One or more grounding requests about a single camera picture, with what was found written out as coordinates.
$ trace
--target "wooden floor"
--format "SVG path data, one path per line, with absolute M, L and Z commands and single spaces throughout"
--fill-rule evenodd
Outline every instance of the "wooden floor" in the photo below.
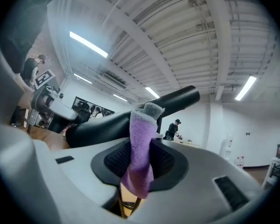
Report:
M 134 203 L 137 199 L 137 197 L 135 195 L 133 195 L 132 193 L 130 193 L 124 185 L 120 184 L 120 191 L 121 191 L 121 198 L 124 202 L 132 202 Z M 145 199 L 142 199 L 140 202 L 140 205 L 142 205 L 145 202 Z M 124 207 L 124 212 L 125 215 L 127 217 L 129 217 L 131 215 L 132 210 Z
M 250 174 L 260 185 L 262 185 L 262 183 L 265 180 L 266 177 L 266 173 L 268 171 L 268 167 L 265 168 L 248 168 L 245 169 L 245 171 Z
M 27 132 L 28 128 L 18 127 L 19 129 Z M 47 129 L 38 127 L 31 127 L 30 137 L 34 140 L 44 141 L 50 150 L 61 150 L 70 148 L 65 140 L 65 137 L 61 133 L 55 133 Z

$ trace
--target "fluorescent light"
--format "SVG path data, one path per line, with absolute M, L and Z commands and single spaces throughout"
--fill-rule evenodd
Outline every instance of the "fluorescent light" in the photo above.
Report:
M 76 77 L 78 77 L 78 78 L 80 78 L 80 79 L 82 79 L 82 80 L 84 80 L 84 81 L 86 81 L 86 82 L 92 84 L 89 80 L 86 80 L 86 79 L 84 79 L 83 77 L 78 76 L 77 74 L 74 74 L 74 76 L 76 76 Z
M 245 84 L 245 86 L 243 87 L 241 92 L 238 94 L 238 96 L 236 96 L 235 99 L 240 101 L 245 96 L 245 94 L 250 90 L 250 88 L 252 87 L 252 85 L 254 84 L 255 81 L 256 81 L 255 77 L 249 77 L 247 83 Z
M 152 89 L 150 89 L 149 87 L 145 87 L 145 89 L 147 89 L 147 91 L 149 93 L 151 93 L 154 97 L 156 98 L 160 98 L 160 96 L 158 96 Z
M 77 40 L 78 42 L 82 43 L 86 47 L 89 47 L 90 49 L 94 50 L 95 52 L 99 53 L 101 56 L 106 58 L 108 56 L 108 53 L 103 51 L 101 48 L 98 48 L 96 45 L 92 44 L 91 42 L 87 41 L 86 39 L 80 37 L 79 35 L 70 32 L 70 37 Z
M 114 96 L 127 102 L 127 100 L 123 99 L 122 97 L 119 97 L 118 95 L 114 95 Z

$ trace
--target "black vent grille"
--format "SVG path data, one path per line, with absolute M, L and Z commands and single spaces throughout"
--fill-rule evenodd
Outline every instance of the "black vent grille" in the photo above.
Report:
M 219 187 L 222 194 L 226 198 L 228 204 L 233 211 L 244 206 L 249 200 L 237 188 L 237 186 L 230 180 L 229 177 L 219 177 L 214 180 L 215 184 Z
M 104 163 L 116 176 L 122 178 L 131 162 L 130 142 L 108 154 Z
M 170 153 L 153 143 L 150 144 L 149 159 L 155 179 L 168 173 L 175 163 L 175 159 Z

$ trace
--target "black shirt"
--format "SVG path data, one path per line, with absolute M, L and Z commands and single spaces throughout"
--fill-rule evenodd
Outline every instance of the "black shirt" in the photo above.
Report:
M 24 70 L 21 72 L 21 77 L 24 81 L 30 81 L 32 71 L 35 67 L 37 67 L 37 62 L 32 58 L 28 58 L 25 62 Z
M 178 131 L 178 127 L 177 125 L 175 125 L 174 123 L 169 125 L 169 129 L 168 129 L 168 133 L 167 135 L 174 138 L 175 133 Z

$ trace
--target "purple sock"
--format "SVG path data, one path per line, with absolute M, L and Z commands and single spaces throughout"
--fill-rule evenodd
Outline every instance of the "purple sock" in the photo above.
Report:
M 146 109 L 144 109 L 132 111 L 130 118 L 131 162 L 121 182 L 139 198 L 147 197 L 149 184 L 154 180 L 149 161 L 149 144 L 157 130 L 155 119 L 164 110 L 157 105 L 154 105 L 153 108 L 157 109 L 157 117 L 145 114 Z

